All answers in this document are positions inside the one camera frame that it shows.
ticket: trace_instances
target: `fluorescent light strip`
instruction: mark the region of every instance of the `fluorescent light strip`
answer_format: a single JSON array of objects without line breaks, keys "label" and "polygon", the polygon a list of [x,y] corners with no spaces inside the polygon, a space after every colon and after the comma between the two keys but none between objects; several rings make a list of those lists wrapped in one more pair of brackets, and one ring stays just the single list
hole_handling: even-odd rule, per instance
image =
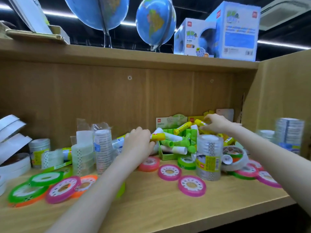
[{"label": "fluorescent light strip", "polygon": [[[2,10],[12,10],[8,5],[3,5],[3,4],[0,4],[0,9],[2,9]],[[76,15],[71,14],[71,13],[62,13],[62,12],[48,11],[48,10],[43,10],[43,13],[46,14],[46,15],[53,15],[53,16],[66,17],[66,18],[73,18],[73,19],[77,19],[78,18]],[[121,22],[121,25],[135,27],[136,23]],[[285,43],[276,43],[276,42],[270,42],[270,41],[264,41],[264,40],[258,40],[257,42],[261,43],[261,44],[290,47],[290,48],[302,49],[302,50],[309,50],[309,49],[311,49],[311,47],[308,47],[308,46],[300,46],[300,45],[285,44]]]}]

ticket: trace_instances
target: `globe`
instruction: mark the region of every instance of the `globe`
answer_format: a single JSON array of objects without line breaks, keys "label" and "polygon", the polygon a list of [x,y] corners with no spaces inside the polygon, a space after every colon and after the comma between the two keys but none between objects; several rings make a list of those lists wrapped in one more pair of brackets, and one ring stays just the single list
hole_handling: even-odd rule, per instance
[{"label": "globe", "polygon": [[156,46],[163,38],[166,28],[170,27],[164,43],[174,34],[176,28],[176,12],[172,6],[172,16],[169,18],[169,0],[143,0],[136,13],[136,28],[142,40],[150,46]]},{"label": "globe", "polygon": [[[87,26],[103,30],[98,0],[65,0],[70,10]],[[101,0],[107,30],[118,27],[125,19],[130,0]]]}]

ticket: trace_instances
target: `left hand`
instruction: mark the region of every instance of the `left hand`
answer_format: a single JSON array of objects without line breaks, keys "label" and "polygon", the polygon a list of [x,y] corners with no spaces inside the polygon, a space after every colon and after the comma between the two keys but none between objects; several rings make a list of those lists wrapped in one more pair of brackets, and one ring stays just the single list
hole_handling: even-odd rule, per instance
[{"label": "left hand", "polygon": [[150,131],[141,127],[133,129],[124,139],[121,156],[128,157],[135,162],[136,167],[140,165],[152,152],[155,143],[150,142]]}]

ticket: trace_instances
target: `white and blue box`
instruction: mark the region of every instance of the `white and blue box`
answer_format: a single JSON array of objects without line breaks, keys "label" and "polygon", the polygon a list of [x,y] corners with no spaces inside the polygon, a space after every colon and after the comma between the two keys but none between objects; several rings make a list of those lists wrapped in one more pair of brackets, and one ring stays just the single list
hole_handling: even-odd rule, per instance
[{"label": "white and blue box", "polygon": [[260,7],[223,1],[205,21],[216,22],[215,57],[255,61]]},{"label": "white and blue box", "polygon": [[214,57],[216,22],[186,18],[174,35],[174,54]]}]

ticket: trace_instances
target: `black ceiling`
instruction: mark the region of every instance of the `black ceiling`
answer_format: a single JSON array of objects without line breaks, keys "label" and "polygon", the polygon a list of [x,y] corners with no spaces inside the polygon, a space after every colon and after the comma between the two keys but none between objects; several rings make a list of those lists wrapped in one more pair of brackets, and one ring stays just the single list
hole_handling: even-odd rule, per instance
[{"label": "black ceiling", "polygon": [[[129,10],[125,21],[135,22],[136,10],[142,0],[130,0]],[[177,27],[185,18],[206,19],[206,17],[224,0],[173,0],[177,15]],[[247,5],[263,7],[273,0],[225,0]],[[45,10],[71,12],[64,0],[39,0]],[[0,0],[0,4],[9,4]],[[92,29],[78,19],[47,15],[53,25],[61,26],[70,36],[71,44],[102,46],[103,32]],[[0,20],[11,22],[21,29],[27,29],[24,23],[10,11],[0,11]],[[120,25],[110,31],[114,48],[150,50],[150,46],[142,41],[135,27]],[[259,39],[274,42],[291,43],[311,46],[311,11],[300,15],[284,24],[268,31],[260,31]],[[161,47],[161,52],[173,53],[173,38]],[[292,52],[298,49],[276,47],[259,44],[257,60],[265,60]]]}]

